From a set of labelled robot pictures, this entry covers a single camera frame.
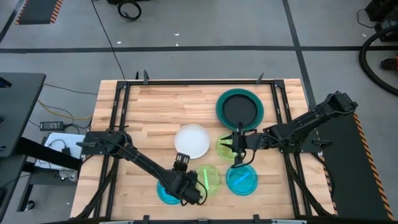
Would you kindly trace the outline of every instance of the white plate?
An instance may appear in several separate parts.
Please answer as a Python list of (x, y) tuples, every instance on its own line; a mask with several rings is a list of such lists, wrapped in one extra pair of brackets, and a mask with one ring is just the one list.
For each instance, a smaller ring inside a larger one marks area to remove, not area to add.
[(202, 126), (187, 124), (175, 134), (174, 146), (177, 152), (184, 153), (191, 159), (196, 159), (209, 150), (210, 136)]

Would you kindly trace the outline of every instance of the gray floor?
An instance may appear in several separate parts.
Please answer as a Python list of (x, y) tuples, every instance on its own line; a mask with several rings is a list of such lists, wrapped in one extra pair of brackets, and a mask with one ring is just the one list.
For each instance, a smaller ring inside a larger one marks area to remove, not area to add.
[[(360, 46), (370, 35), (356, 23), (356, 12), (369, 0), (289, 0), (298, 39), (302, 46)], [(17, 0), (0, 1), (0, 30)], [(282, 0), (151, 0), (140, 2), (142, 17), (133, 23), (121, 20), (116, 6), (106, 0), (95, 2), (99, 16), (114, 47), (175, 47), (219, 45), (293, 46)], [(361, 14), (363, 22), (369, 22)], [(374, 45), (384, 45), (375, 41)], [(109, 47), (90, 0), (64, 1), (53, 25), (16, 26), (12, 23), (0, 49), (65, 49)], [(370, 52), (370, 66), (398, 86), (396, 73), (378, 68), (382, 58), (396, 52)], [(126, 75), (146, 69), (156, 78), (302, 78), (294, 51), (174, 51), (117, 52)], [(359, 103), (370, 150), (379, 170), (394, 213), (398, 212), (398, 152), (395, 149), (395, 110), (398, 98), (378, 88), (362, 72), (358, 52), (304, 52), (305, 64), (317, 102), (326, 94), (347, 92)], [(100, 80), (121, 79), (112, 53), (0, 54), (2, 72), (40, 72), (46, 83), (74, 90), (97, 91)], [(95, 97), (45, 86), (40, 100), (65, 108), (75, 116), (93, 112)], [(36, 105), (31, 121), (60, 118)], [(40, 142), (48, 133), (28, 124), (24, 136)], [(31, 199), (37, 208), (17, 213), (16, 205), (25, 179), (17, 190), (3, 223), (43, 223), (65, 220), (73, 203), (74, 187), (35, 186)]]

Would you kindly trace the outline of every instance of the dark green plate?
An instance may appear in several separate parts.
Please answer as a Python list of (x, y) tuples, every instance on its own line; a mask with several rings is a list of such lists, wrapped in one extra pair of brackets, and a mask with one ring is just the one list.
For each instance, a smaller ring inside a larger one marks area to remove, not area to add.
[(236, 130), (239, 122), (242, 122), (243, 131), (247, 131), (261, 123), (264, 107), (254, 93), (237, 88), (226, 91), (218, 98), (216, 113), (229, 129)]

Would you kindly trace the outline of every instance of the floor mat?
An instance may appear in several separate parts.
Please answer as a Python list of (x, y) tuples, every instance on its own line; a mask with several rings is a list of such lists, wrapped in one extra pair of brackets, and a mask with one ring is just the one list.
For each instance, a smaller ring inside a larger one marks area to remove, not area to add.
[(26, 0), (16, 25), (53, 24), (63, 0)]

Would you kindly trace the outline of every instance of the wooden tabletop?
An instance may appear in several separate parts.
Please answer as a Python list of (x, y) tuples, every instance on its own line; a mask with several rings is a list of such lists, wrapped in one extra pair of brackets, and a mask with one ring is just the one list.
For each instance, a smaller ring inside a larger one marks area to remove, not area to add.
[[(93, 115), (92, 131), (104, 131), (109, 126), (117, 81), (102, 81)], [(285, 79), (287, 98), (293, 119), (307, 112), (307, 103), (299, 79)], [(189, 170), (203, 164), (211, 164), (220, 172), (221, 184), (214, 195), (202, 206), (167, 205), (157, 196), (157, 180), (132, 162), (121, 160), (118, 169), (112, 220), (251, 219), (293, 218), (289, 186), (283, 155), (277, 149), (257, 151), (252, 163), (259, 183), (256, 191), (248, 196), (233, 194), (225, 183), (225, 173), (231, 165), (216, 152), (216, 140), (221, 134), (231, 132), (224, 127), (215, 113), (218, 97), (226, 90), (245, 88), (255, 93), (264, 106), (264, 118), (258, 130), (277, 123), (271, 88), (269, 85), (174, 85), (132, 86), (126, 116), (126, 128), (133, 144), (147, 157), (166, 169), (171, 169), (176, 150), (174, 135), (185, 124), (199, 124), (211, 136), (208, 152), (198, 159), (191, 159)], [(119, 107), (122, 105), (121, 94)], [(282, 97), (278, 90), (282, 107)], [(120, 113), (116, 120), (119, 123)], [(307, 186), (315, 198), (330, 213), (334, 212), (326, 183), (323, 166), (311, 155), (302, 154), (302, 165)], [(98, 188), (103, 156), (93, 156), (83, 164), (77, 185), (71, 217), (78, 215)], [(300, 190), (298, 200), (304, 214)], [(105, 192), (101, 214), (104, 215)]]

